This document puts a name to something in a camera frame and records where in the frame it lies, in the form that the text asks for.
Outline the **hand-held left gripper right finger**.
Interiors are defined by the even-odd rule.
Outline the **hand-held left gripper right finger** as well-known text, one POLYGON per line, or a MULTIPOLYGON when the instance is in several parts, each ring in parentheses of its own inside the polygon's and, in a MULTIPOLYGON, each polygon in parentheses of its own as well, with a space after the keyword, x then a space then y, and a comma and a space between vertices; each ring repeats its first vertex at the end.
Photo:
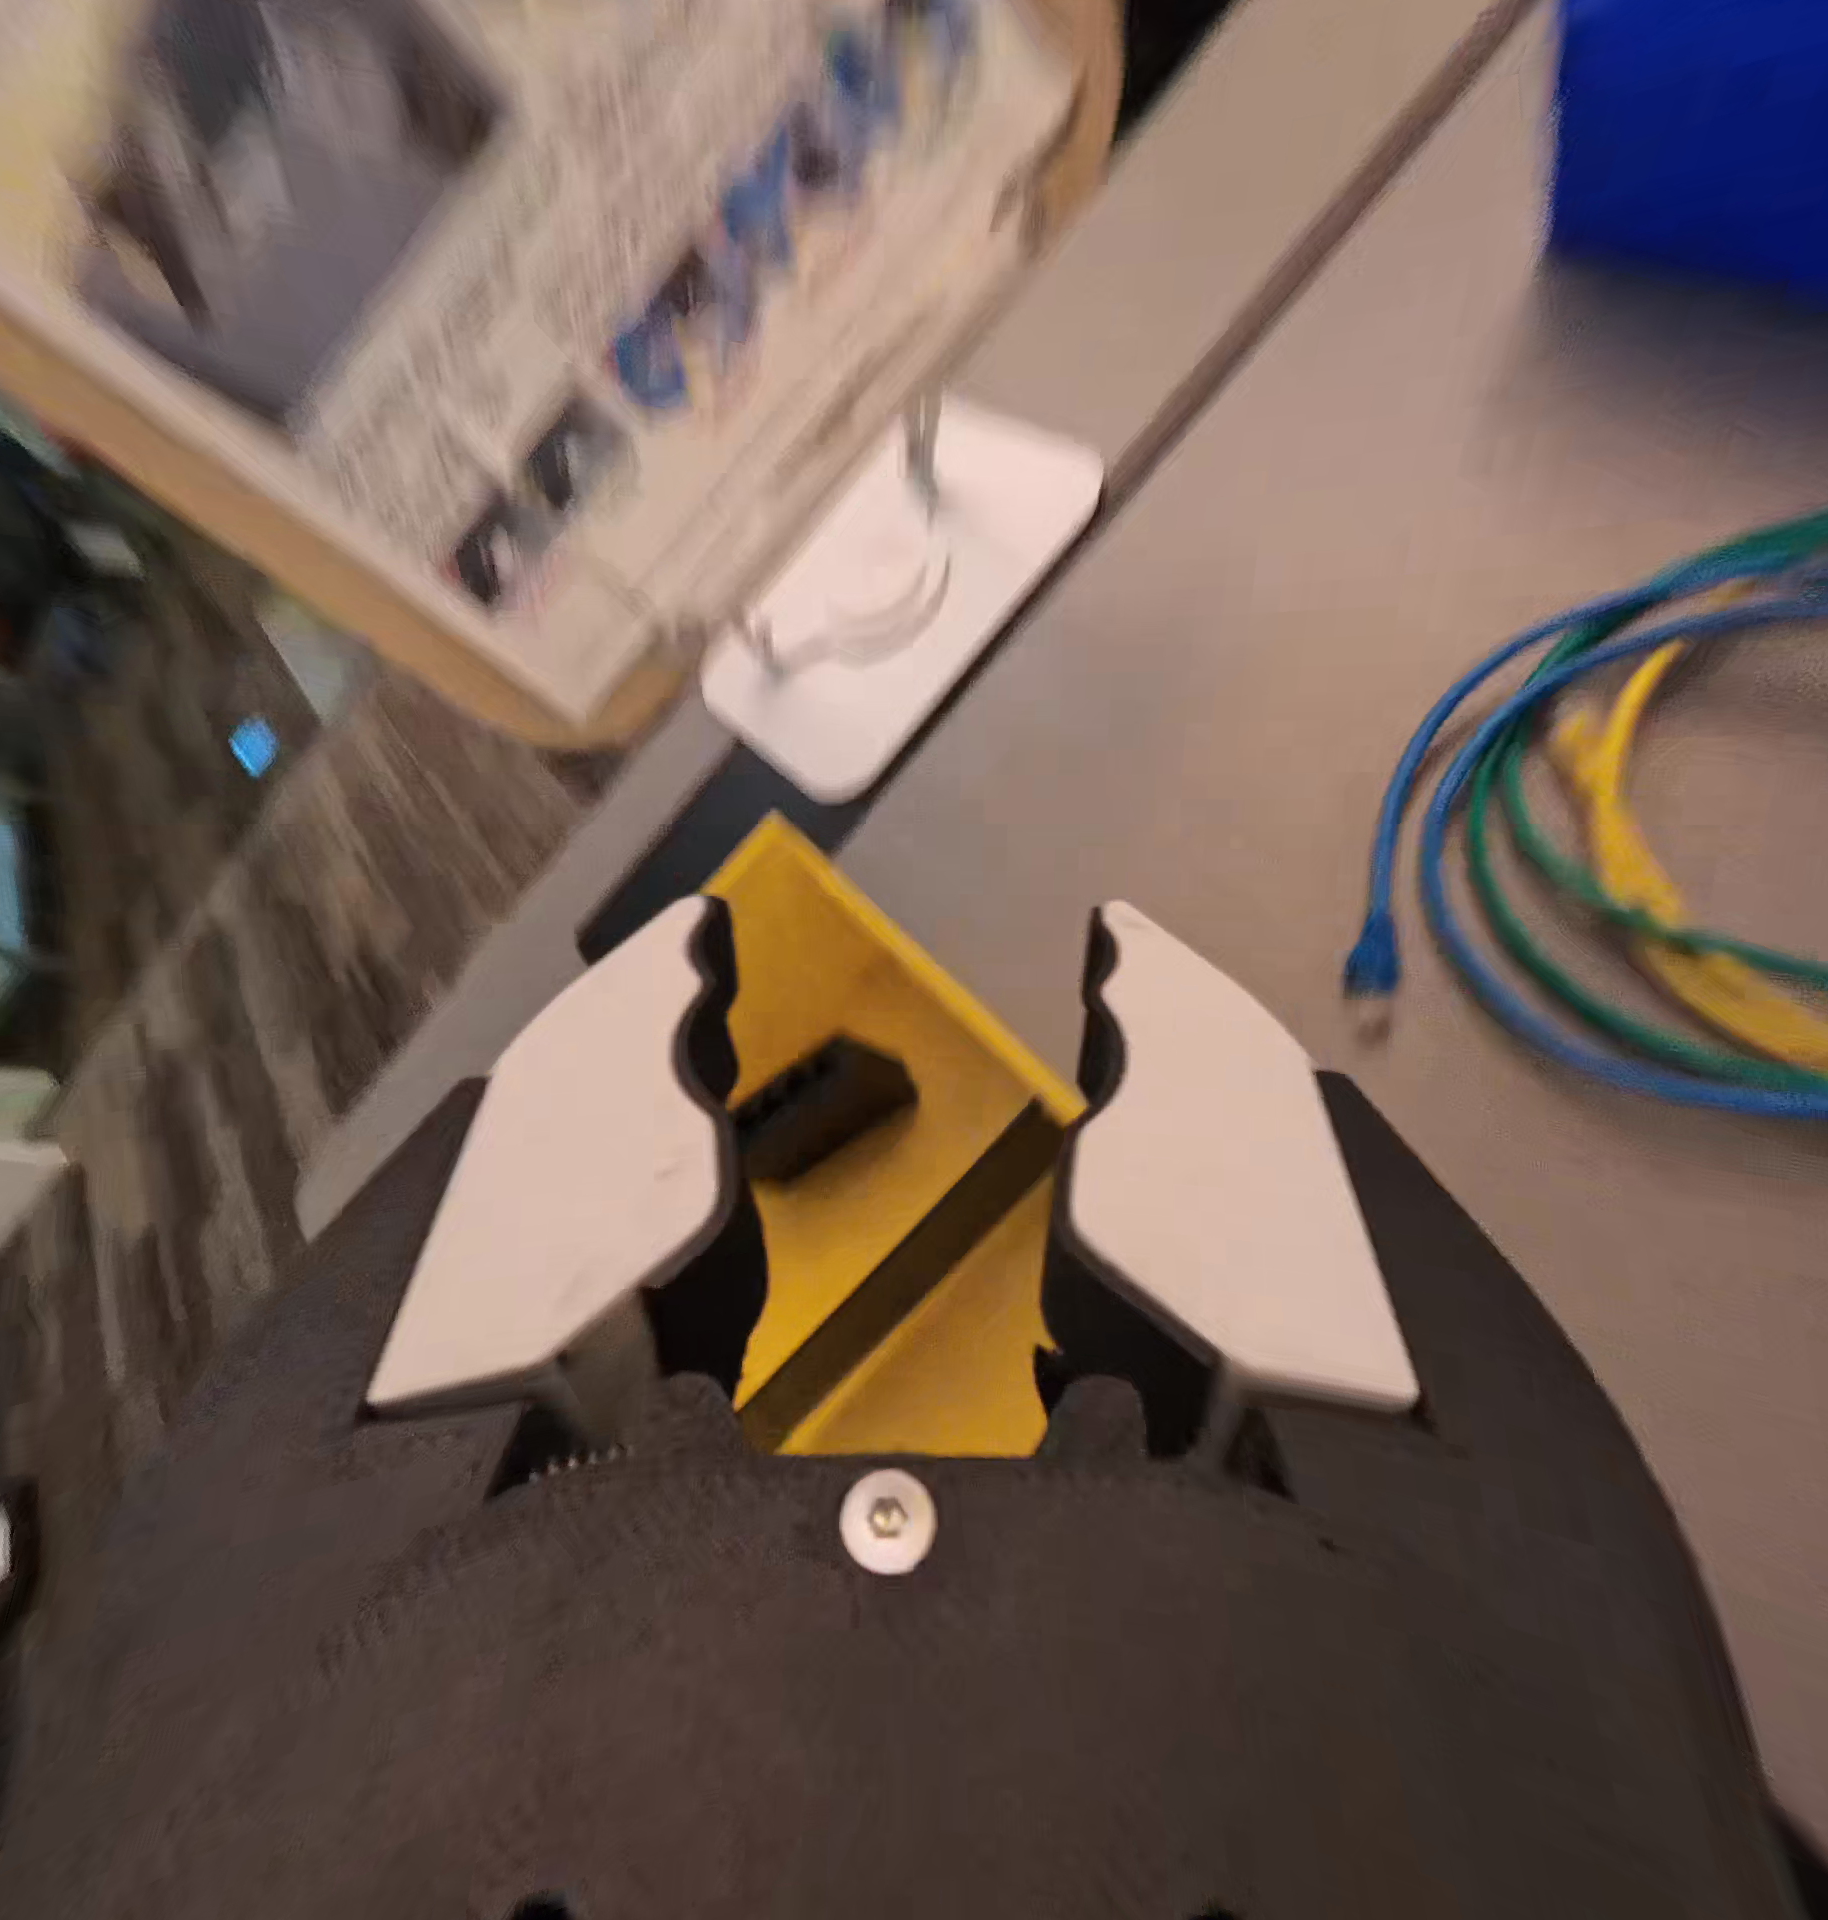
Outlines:
POLYGON ((1228 1445, 1255 1406, 1412 1414, 1405 1335, 1287 1026, 1122 900, 1093 909, 1079 995, 1043 1404, 1119 1380, 1149 1445, 1228 1445))

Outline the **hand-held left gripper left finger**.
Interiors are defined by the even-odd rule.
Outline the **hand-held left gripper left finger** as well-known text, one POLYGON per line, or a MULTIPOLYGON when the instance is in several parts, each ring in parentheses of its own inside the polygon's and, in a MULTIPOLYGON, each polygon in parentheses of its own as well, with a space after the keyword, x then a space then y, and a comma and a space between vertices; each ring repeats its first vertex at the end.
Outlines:
POLYGON ((685 896, 558 990, 487 1073, 364 1411, 538 1408, 617 1445, 697 1380, 727 1408, 768 1263, 730 1100, 727 900, 685 896))

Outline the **black network switch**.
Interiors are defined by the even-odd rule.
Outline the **black network switch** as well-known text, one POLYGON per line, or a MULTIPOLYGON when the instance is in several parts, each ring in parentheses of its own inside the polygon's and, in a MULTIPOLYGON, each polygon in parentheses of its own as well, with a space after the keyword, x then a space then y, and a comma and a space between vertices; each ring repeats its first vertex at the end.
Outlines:
POLYGON ((789 1186, 916 1107, 899 1057, 835 1032, 736 1103, 739 1161, 753 1183, 789 1186))

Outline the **yellow plastic bin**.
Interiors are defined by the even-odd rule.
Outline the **yellow plastic bin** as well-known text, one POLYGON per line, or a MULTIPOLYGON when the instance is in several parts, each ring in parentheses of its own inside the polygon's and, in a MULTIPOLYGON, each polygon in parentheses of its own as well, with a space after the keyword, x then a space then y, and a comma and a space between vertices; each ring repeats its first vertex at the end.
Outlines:
POLYGON ((768 1284, 744 1434, 801 1457, 1032 1453, 1052 1175, 1079 1096, 777 817, 708 892, 736 926, 737 1098, 835 1039, 913 1082, 827 1161, 753 1183, 768 1284))

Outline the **blue plastic bin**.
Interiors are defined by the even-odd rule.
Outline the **blue plastic bin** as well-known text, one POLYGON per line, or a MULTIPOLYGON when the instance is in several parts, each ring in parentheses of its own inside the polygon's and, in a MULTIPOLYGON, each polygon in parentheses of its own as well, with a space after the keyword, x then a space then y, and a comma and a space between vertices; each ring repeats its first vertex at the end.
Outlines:
POLYGON ((1562 2, 1550 251, 1828 311, 1828 2, 1562 2))

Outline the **black desk mat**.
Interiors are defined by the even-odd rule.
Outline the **black desk mat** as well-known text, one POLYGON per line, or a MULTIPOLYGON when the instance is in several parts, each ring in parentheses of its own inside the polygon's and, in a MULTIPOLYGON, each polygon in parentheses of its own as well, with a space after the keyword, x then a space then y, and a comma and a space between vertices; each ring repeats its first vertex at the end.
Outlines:
POLYGON ((818 802, 745 746, 733 746, 694 788, 673 823, 576 927, 584 967, 626 942, 673 900, 699 894, 730 852, 768 818, 781 818, 816 851, 841 851, 865 818, 875 793, 818 802))

